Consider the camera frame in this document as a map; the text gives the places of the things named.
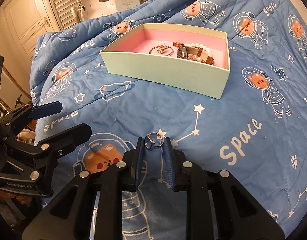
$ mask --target louvered shutter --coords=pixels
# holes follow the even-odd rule
[[[75,6],[79,9],[76,0],[52,0],[58,13],[58,21],[61,22],[63,29],[67,29],[75,24],[73,15],[71,14],[71,7]]]

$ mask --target silver screw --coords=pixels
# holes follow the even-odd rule
[[[48,143],[44,143],[43,145],[41,145],[41,150],[47,150],[48,148],[49,148]]]
[[[31,174],[30,174],[30,179],[31,180],[36,180],[39,178],[39,172],[38,171],[33,171]]]
[[[79,176],[80,176],[81,178],[86,178],[86,177],[89,176],[89,172],[88,172],[88,171],[81,171],[81,172],[79,173]]]
[[[220,176],[221,177],[229,177],[229,171],[226,171],[226,170],[222,170],[221,172],[220,172]]]
[[[118,168],[123,168],[123,167],[126,166],[126,163],[123,162],[123,161],[120,161],[120,162],[117,162],[117,163],[116,163],[116,166],[117,166]]]
[[[192,167],[192,162],[186,161],[186,162],[183,162],[182,165],[183,165],[185,168],[191,168],[191,167]]]

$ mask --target watch face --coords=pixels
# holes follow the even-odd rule
[[[178,58],[188,59],[187,47],[186,46],[179,46],[177,51]]]

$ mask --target door handle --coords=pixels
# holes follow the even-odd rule
[[[50,27],[47,17],[44,18],[44,22],[42,22],[39,26],[41,25],[47,25],[47,27]]]

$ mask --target bed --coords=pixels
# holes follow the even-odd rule
[[[109,74],[100,51],[123,35],[119,28],[141,23],[227,32],[231,73],[222,98]],[[55,194],[77,172],[105,170],[138,137],[158,132],[203,169],[229,170],[286,237],[302,224],[307,25],[289,0],[148,0],[46,33],[37,41],[30,89],[36,105],[63,104],[61,113],[38,121],[37,142],[82,122],[92,127],[90,140],[59,160]],[[123,193],[124,239],[184,239],[186,196],[172,192],[161,148],[145,153],[142,174],[139,190]],[[97,212],[95,206],[93,221]]]

